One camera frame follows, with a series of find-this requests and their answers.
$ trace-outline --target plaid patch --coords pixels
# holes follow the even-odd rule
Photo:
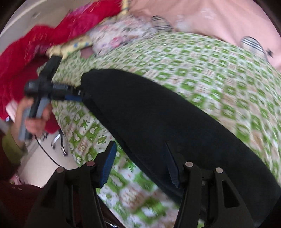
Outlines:
[[[151,18],[151,24],[159,32],[171,32],[173,30],[173,27],[169,24],[169,22],[160,16],[153,16]]]
[[[262,59],[265,59],[268,62],[264,49],[262,48],[260,43],[253,37],[244,37],[241,40],[241,48],[253,53],[254,55]]]

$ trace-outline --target person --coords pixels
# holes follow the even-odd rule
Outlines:
[[[19,141],[18,135],[23,111],[32,104],[32,98],[23,98],[17,107],[15,122],[6,135],[0,135],[0,223],[2,225],[5,220],[6,223],[13,223],[13,227],[24,227],[28,214],[41,191],[41,188],[34,185],[9,183],[9,179],[20,165],[21,158],[27,153],[25,142]],[[25,120],[26,129],[37,137],[41,136],[51,113],[52,106],[49,104],[41,118]],[[103,216],[107,220],[124,227],[102,201],[100,205]]]

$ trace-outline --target gray handle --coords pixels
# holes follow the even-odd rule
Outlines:
[[[41,118],[43,110],[45,109],[45,107],[49,103],[50,103],[49,98],[46,98],[46,97],[41,98],[41,101],[39,103],[38,110],[37,110],[37,113],[36,113],[36,118]],[[31,110],[31,108],[27,108],[27,109],[24,110],[24,112],[22,114],[21,128],[19,130],[19,140],[22,141],[22,142],[29,139],[30,133],[26,130],[24,122],[25,122],[26,118],[29,117],[30,110]]]

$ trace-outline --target green checkered bedsheet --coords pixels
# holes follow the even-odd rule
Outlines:
[[[209,37],[160,33],[102,58],[85,60],[76,52],[60,64],[53,81],[78,86],[93,68],[130,71],[180,94],[241,139],[281,183],[281,77],[262,59]],[[114,140],[83,104],[54,101],[53,112],[79,165]],[[178,212],[120,146],[98,195],[126,227],[173,227]]]

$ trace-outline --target green sleeve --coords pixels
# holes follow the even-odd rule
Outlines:
[[[21,149],[15,143],[11,134],[11,130],[9,130],[7,134],[3,137],[2,148],[8,160],[13,165],[19,165],[21,163],[21,158],[27,153],[26,147]]]

